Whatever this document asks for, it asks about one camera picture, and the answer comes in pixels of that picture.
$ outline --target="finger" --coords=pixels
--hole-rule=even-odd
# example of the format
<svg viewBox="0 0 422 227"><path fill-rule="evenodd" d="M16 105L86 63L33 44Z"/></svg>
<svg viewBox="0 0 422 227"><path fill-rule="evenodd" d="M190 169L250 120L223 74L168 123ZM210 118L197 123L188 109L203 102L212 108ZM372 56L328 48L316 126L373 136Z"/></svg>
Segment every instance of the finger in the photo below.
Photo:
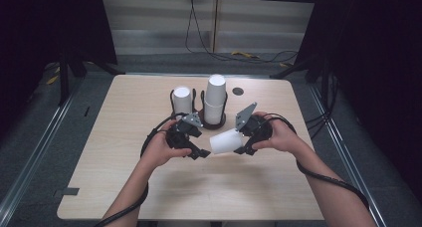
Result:
<svg viewBox="0 0 422 227"><path fill-rule="evenodd" d="M271 147L271 142L269 140L262 140L260 142L254 143L252 145L253 149L263 149L263 148L268 148Z"/></svg>
<svg viewBox="0 0 422 227"><path fill-rule="evenodd" d="M170 121L166 122L166 123L162 126L162 128L161 128L161 129L168 130L168 129L170 129L170 127L171 127L171 126L173 126L175 123L177 123L177 120L172 119L172 120L170 120Z"/></svg>
<svg viewBox="0 0 422 227"><path fill-rule="evenodd" d="M189 148L183 148L183 149L172 149L171 150L171 157L183 157L192 152Z"/></svg>
<svg viewBox="0 0 422 227"><path fill-rule="evenodd" d="M256 111L256 112L254 112L254 113L252 113L252 114L254 114L254 115L259 115L259 116L264 116L264 115L266 115L267 113L265 113L265 112L260 112L260 111Z"/></svg>
<svg viewBox="0 0 422 227"><path fill-rule="evenodd" d="M253 114L259 115L259 116L261 116L261 117L263 117L265 119L270 119L272 117L271 115L269 115L269 114L267 114L265 112L254 112Z"/></svg>

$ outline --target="wrist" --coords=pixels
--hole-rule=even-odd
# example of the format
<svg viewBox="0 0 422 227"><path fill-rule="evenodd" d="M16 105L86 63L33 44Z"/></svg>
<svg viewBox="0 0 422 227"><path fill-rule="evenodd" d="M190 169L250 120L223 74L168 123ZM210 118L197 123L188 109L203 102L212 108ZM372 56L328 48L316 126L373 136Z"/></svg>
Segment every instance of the wrist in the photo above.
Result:
<svg viewBox="0 0 422 227"><path fill-rule="evenodd" d="M139 169L145 175L151 175L152 172L156 169L156 165L150 163L146 159L140 159L136 165L136 169Z"/></svg>
<svg viewBox="0 0 422 227"><path fill-rule="evenodd" d="M293 146L293 148L288 150L288 152L292 154L297 160L305 158L308 155L309 151L312 151L312 149L307 145L307 143L301 140L300 138L298 138L291 146Z"/></svg>

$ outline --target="hand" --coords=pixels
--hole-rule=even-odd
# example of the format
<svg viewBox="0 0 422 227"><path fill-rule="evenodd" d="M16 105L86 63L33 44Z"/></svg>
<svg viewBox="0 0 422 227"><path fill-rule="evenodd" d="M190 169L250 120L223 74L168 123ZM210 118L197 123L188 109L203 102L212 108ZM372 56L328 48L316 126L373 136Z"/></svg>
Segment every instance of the hand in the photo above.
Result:
<svg viewBox="0 0 422 227"><path fill-rule="evenodd" d="M170 127L176 123L176 120L168 121L146 147L141 160L151 169L155 169L156 167L165 164L172 157L186 156L192 151L189 148L175 149L168 146L165 139L165 131L169 130Z"/></svg>
<svg viewBox="0 0 422 227"><path fill-rule="evenodd" d="M272 116L264 112L253 113L269 119ZM254 149L274 148L279 151L293 152L299 143L303 142L284 122L281 120L270 120L273 128L273 135L268 140L263 140L252 145Z"/></svg>

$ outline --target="paper cup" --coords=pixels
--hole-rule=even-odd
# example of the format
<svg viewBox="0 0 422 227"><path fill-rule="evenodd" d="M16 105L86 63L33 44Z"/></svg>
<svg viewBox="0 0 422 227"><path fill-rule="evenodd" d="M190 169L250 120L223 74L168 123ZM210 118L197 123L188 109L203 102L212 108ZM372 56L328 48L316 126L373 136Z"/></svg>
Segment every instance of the paper cup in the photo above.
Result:
<svg viewBox="0 0 422 227"><path fill-rule="evenodd" d="M192 97L189 88L179 86L173 92L174 113L192 113Z"/></svg>
<svg viewBox="0 0 422 227"><path fill-rule="evenodd" d="M204 102L204 120L208 124L218 124L221 121L221 114L223 113L224 106L211 106Z"/></svg>
<svg viewBox="0 0 422 227"><path fill-rule="evenodd" d="M226 80L222 75L212 75L208 79L205 101L211 106L219 107L224 105L226 100Z"/></svg>
<svg viewBox="0 0 422 227"><path fill-rule="evenodd" d="M230 152L243 146L242 136L235 128L211 136L210 144L214 154Z"/></svg>

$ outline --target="white wall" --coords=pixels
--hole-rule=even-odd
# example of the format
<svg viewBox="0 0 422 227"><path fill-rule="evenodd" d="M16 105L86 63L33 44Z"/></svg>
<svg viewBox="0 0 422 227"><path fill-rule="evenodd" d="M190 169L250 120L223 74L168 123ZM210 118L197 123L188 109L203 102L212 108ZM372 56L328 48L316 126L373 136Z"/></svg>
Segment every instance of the white wall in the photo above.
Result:
<svg viewBox="0 0 422 227"><path fill-rule="evenodd" d="M185 36L190 0L104 0L104 3L118 55L188 52ZM273 1L194 0L203 41L215 52L298 50L313 6ZM203 50L193 20L190 30L188 46L195 51Z"/></svg>

